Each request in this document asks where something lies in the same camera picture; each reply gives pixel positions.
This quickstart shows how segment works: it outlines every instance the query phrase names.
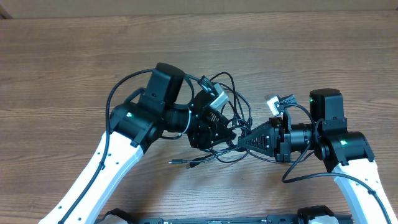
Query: wire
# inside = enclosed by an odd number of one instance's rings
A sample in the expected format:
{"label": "wire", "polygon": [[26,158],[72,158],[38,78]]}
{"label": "wire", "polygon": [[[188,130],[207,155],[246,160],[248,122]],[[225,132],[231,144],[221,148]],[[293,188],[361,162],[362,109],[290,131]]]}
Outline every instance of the wire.
{"label": "wire", "polygon": [[239,158],[237,158],[237,159],[235,159],[235,160],[232,160],[232,161],[224,161],[224,160],[220,159],[219,157],[217,157],[217,160],[220,161],[220,162],[222,162],[222,163],[233,163],[233,162],[238,162],[238,161],[241,161],[242,159],[244,159],[244,158],[249,154],[249,152],[250,152],[250,151],[247,150],[246,153],[245,153],[243,156],[241,156],[241,157],[239,157]]}
{"label": "wire", "polygon": [[182,135],[173,136],[173,137],[161,136],[161,137],[159,137],[159,138],[161,138],[161,139],[166,139],[166,140],[177,140],[177,139],[179,139],[180,137],[182,137]]}
{"label": "wire", "polygon": [[312,152],[308,153],[308,155],[306,155],[306,156],[304,157],[304,159],[301,160],[300,162],[306,161],[314,152],[315,152],[315,151],[312,151]]}
{"label": "wire", "polygon": [[232,121],[239,121],[239,122],[242,122],[246,127],[249,126],[249,123],[246,122],[245,120],[241,119],[241,118],[232,118],[232,119],[228,120],[226,125],[229,125],[229,123],[232,122]]}
{"label": "wire", "polygon": [[190,74],[185,74],[188,78],[190,78],[190,79],[192,79],[192,80],[195,80],[195,81],[199,81],[200,79],[199,78],[197,78],[197,77],[194,77],[193,75],[190,75]]}
{"label": "wire", "polygon": [[222,152],[222,153],[220,153],[219,155],[214,155],[213,157],[210,157],[210,158],[207,158],[207,159],[202,159],[202,160],[200,160],[200,161],[187,161],[187,162],[207,162],[207,161],[210,161],[210,160],[212,160],[212,159],[215,159],[215,158],[217,158],[217,157],[219,157],[219,156],[222,156],[222,155],[225,155],[225,154],[227,154],[227,153],[229,153],[229,152],[232,152],[233,150],[235,150],[235,148],[232,148],[232,149],[228,149],[227,151],[225,151],[225,152]]}
{"label": "wire", "polygon": [[262,160],[262,161],[272,162],[272,163],[278,163],[278,164],[283,163],[283,162],[277,162],[277,161],[275,161],[275,160],[271,160],[271,159],[266,159],[266,158],[259,157],[259,156],[257,156],[256,154],[254,154],[254,153],[252,153],[252,152],[249,152],[249,154],[252,155],[253,157],[257,158],[257,159]]}
{"label": "wire", "polygon": [[122,85],[128,79],[130,79],[132,77],[135,77],[137,75],[140,75],[140,74],[143,74],[143,73],[147,73],[147,72],[152,72],[152,71],[153,71],[153,69],[146,69],[146,70],[142,70],[142,71],[130,74],[130,75],[124,77],[122,80],[120,80],[112,88],[111,92],[109,93],[108,99],[106,100],[106,109],[105,109],[106,140],[105,140],[105,149],[104,149],[104,153],[102,155],[101,161],[99,162],[98,168],[95,171],[94,175],[92,176],[91,180],[88,182],[87,186],[81,192],[79,197],[75,200],[75,202],[72,204],[72,206],[68,209],[66,214],[62,217],[62,219],[58,222],[58,224],[64,224],[65,223],[66,219],[69,217],[69,215],[72,213],[72,211],[76,208],[76,206],[79,204],[79,202],[85,196],[87,191],[90,189],[91,185],[93,185],[93,183],[94,183],[95,179],[97,178],[98,174],[100,173],[100,171],[105,168],[105,164],[104,163],[105,163],[106,156],[108,156],[109,140],[110,140],[110,135],[111,135],[110,134],[111,126],[110,126],[109,110],[110,110],[110,107],[111,107],[111,100],[112,100],[112,96],[113,96],[114,92],[118,89],[118,87],[120,85]]}

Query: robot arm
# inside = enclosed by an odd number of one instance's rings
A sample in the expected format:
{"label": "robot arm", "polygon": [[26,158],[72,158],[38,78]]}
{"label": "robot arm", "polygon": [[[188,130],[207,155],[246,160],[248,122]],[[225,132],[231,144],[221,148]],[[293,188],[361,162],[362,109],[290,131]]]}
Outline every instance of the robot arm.
{"label": "robot arm", "polygon": [[[343,96],[340,91],[321,89],[310,92],[310,113],[305,108],[303,110],[312,121],[317,121],[316,126],[314,123],[291,124],[286,109],[292,104],[299,107],[293,95],[284,98],[272,95],[266,99],[272,114],[283,115],[283,119],[270,118],[268,122],[254,129],[252,134],[240,139],[238,145],[267,156],[274,156],[277,162],[290,162],[291,152],[299,151],[303,156],[313,141],[315,155],[324,162],[328,173],[285,180],[293,169],[291,168],[282,181],[289,183],[333,176],[348,202],[356,223],[387,223],[388,219],[391,223],[398,223],[381,185],[374,154],[368,141],[360,132],[347,131],[347,118],[344,117]],[[362,183],[347,177],[354,177]]]}
{"label": "robot arm", "polygon": [[[175,101],[183,80],[190,86],[192,98],[189,104],[178,105]],[[94,223],[124,175],[154,141],[162,138],[164,130],[180,133],[178,138],[187,134],[191,146],[199,149],[232,140],[235,133],[226,127],[228,120],[217,111],[229,101],[228,95],[206,77],[198,83],[203,90],[194,97],[192,84],[183,71],[158,63],[147,88],[136,90],[113,109],[109,120],[109,147],[103,164],[106,132],[71,189],[40,223]],[[140,94],[138,103],[131,102]]]}

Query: wood grain surface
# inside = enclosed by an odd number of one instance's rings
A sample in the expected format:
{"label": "wood grain surface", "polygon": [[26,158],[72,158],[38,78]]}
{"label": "wood grain surface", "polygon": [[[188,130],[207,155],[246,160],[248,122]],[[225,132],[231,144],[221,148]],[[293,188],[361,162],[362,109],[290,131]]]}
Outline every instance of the wood grain surface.
{"label": "wood grain surface", "polygon": [[[266,94],[295,94],[308,108],[311,90],[340,89],[349,130],[367,137],[397,214],[397,21],[398,11],[0,21],[0,223],[37,223],[56,206],[99,143],[110,89],[157,62],[198,77],[230,72],[254,126],[271,116]],[[112,105],[148,77],[127,82]],[[179,101],[188,93],[183,86]],[[253,157],[188,170],[167,163],[200,155],[187,138],[158,140],[101,214],[118,207],[136,217],[259,217],[311,205],[349,213],[331,178],[283,184],[285,165]],[[292,177],[324,171],[312,157]]]}

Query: black cable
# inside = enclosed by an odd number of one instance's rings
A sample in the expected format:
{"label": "black cable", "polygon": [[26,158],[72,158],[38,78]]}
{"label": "black cable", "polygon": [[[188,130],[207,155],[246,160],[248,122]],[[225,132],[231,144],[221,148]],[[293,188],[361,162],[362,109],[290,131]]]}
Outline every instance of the black cable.
{"label": "black cable", "polygon": [[179,134],[178,136],[173,136],[173,137],[161,136],[161,137],[159,137],[159,138],[161,138],[161,139],[166,139],[166,140],[177,140],[177,139],[179,139],[181,136],[182,136],[182,135]]}
{"label": "black cable", "polygon": [[229,130],[234,130],[234,129],[236,129],[236,128],[239,128],[239,129],[241,129],[242,131],[247,131],[248,134],[251,134],[251,133],[252,133],[252,131],[251,131],[248,127],[243,126],[243,125],[232,126],[232,127],[228,128],[228,129],[229,129]]}
{"label": "black cable", "polygon": [[249,154],[252,155],[253,157],[257,158],[257,159],[262,160],[262,161],[272,162],[272,163],[278,163],[278,164],[283,163],[283,162],[277,162],[277,161],[275,161],[275,160],[271,160],[271,159],[266,159],[266,158],[259,157],[259,156],[257,156],[256,154],[254,154],[254,153],[252,153],[252,152],[249,152]]}
{"label": "black cable", "polygon": [[217,157],[217,160],[220,161],[220,162],[222,162],[222,163],[233,163],[233,162],[241,161],[241,160],[244,159],[248,154],[249,154],[249,150],[247,150],[246,153],[245,153],[243,156],[241,156],[241,157],[239,157],[239,158],[237,158],[237,159],[234,159],[234,160],[232,160],[232,161],[224,161],[224,160],[220,159],[219,157]]}
{"label": "black cable", "polygon": [[212,159],[215,159],[216,157],[220,157],[220,156],[225,155],[225,154],[227,154],[227,153],[229,153],[229,152],[232,152],[233,150],[235,150],[235,148],[228,149],[227,151],[222,152],[222,153],[220,153],[219,155],[215,155],[215,156],[210,157],[210,158],[207,158],[207,159],[203,159],[203,160],[200,160],[200,161],[187,161],[187,162],[207,162],[207,161],[210,161],[210,160],[212,160]]}
{"label": "black cable", "polygon": [[192,80],[195,80],[195,81],[199,81],[200,80],[200,78],[197,78],[197,77],[194,77],[193,75],[190,75],[190,74],[185,74],[188,78],[190,78],[190,79],[192,79]]}
{"label": "black cable", "polygon": [[93,185],[93,183],[94,183],[95,179],[97,178],[98,174],[100,173],[100,171],[105,168],[105,164],[104,163],[105,163],[106,156],[108,156],[109,139],[110,139],[110,135],[111,135],[110,134],[111,126],[110,126],[109,110],[110,110],[110,107],[111,107],[111,99],[112,99],[112,96],[113,96],[114,92],[116,91],[116,89],[118,89],[118,87],[120,85],[122,85],[128,79],[130,79],[132,77],[135,77],[137,75],[140,75],[140,74],[143,74],[143,73],[147,73],[147,72],[152,72],[152,71],[153,71],[153,69],[146,69],[146,70],[142,70],[142,71],[130,74],[130,75],[124,77],[122,80],[120,80],[112,88],[111,92],[109,93],[108,99],[106,100],[106,109],[105,109],[106,140],[105,140],[105,149],[104,149],[104,153],[102,155],[101,161],[99,162],[98,168],[95,171],[95,173],[94,173],[93,177],[91,178],[91,180],[88,182],[87,186],[81,192],[79,197],[75,200],[75,202],[72,204],[72,206],[68,209],[66,214],[62,217],[62,219],[58,222],[58,224],[64,224],[65,223],[66,219],[69,217],[69,215],[72,213],[72,211],[76,208],[76,206],[79,204],[79,202],[85,196],[85,194],[87,193],[88,189],[90,189],[91,185]]}
{"label": "black cable", "polygon": [[228,120],[228,122],[226,123],[226,125],[229,125],[230,122],[232,121],[239,121],[242,122],[246,127],[249,127],[249,123],[246,122],[245,120],[241,119],[241,118],[232,118],[230,120]]}
{"label": "black cable", "polygon": [[284,106],[285,106],[285,109],[294,106],[294,107],[300,108],[302,111],[304,111],[304,113],[308,116],[308,118],[310,118],[311,125],[312,125],[312,134],[313,134],[313,132],[314,132],[313,129],[315,127],[315,122],[314,122],[314,120],[313,120],[313,118],[311,116],[311,113],[307,109],[305,109],[305,107],[303,107],[300,104],[296,104],[296,103],[291,103],[291,104],[287,104],[287,105],[284,105]]}
{"label": "black cable", "polygon": [[314,154],[314,152],[315,152],[315,151],[312,151],[312,152],[308,153],[308,155],[306,155],[306,156],[304,157],[304,159],[301,160],[300,162],[306,161],[312,154]]}

